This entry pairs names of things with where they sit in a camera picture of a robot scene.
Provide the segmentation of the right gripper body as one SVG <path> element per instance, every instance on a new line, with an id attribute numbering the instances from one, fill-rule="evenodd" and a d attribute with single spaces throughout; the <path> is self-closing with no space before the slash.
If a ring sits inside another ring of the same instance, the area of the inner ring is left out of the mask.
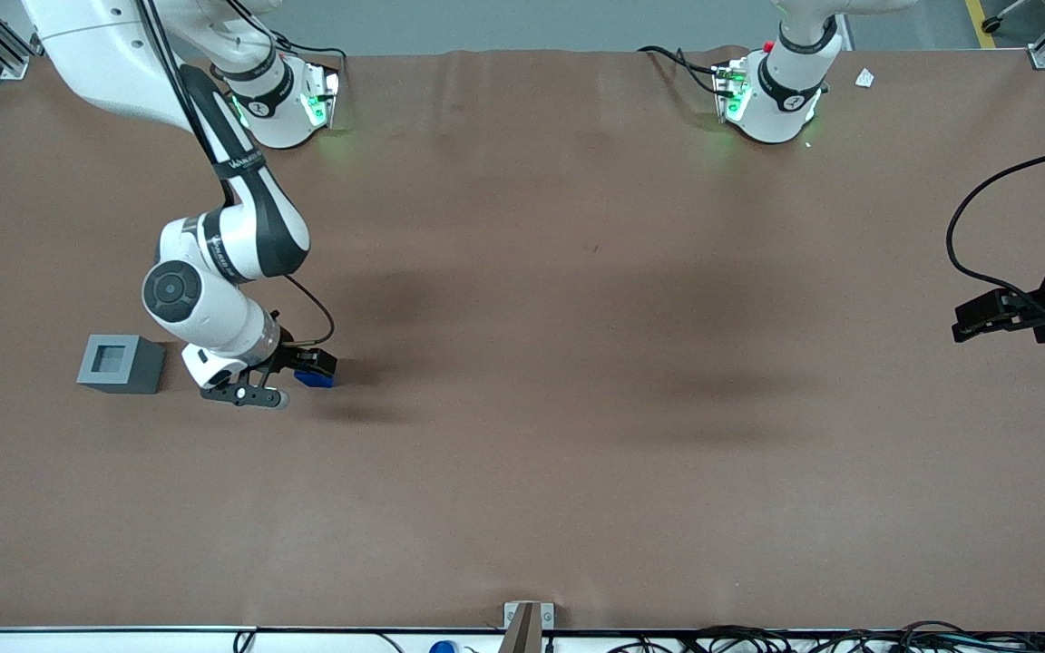
<path id="1" fill-rule="evenodd" d="M 266 387 L 269 377 L 296 359 L 298 347 L 282 340 L 261 340 L 243 351 L 212 350 L 187 344 L 182 360 L 200 389 L 219 384 Z"/>

